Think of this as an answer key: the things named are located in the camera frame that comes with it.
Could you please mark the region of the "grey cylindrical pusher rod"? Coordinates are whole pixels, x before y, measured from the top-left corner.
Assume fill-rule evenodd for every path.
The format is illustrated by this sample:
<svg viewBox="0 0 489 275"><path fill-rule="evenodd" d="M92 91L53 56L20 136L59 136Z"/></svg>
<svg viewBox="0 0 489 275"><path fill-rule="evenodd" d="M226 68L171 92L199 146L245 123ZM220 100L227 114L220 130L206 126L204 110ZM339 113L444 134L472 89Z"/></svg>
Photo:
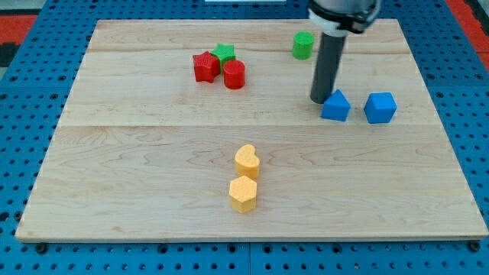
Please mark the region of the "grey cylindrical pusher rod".
<svg viewBox="0 0 489 275"><path fill-rule="evenodd" d="M321 36L309 94L310 99L317 104L323 104L332 94L345 39L346 37L333 37L327 34Z"/></svg>

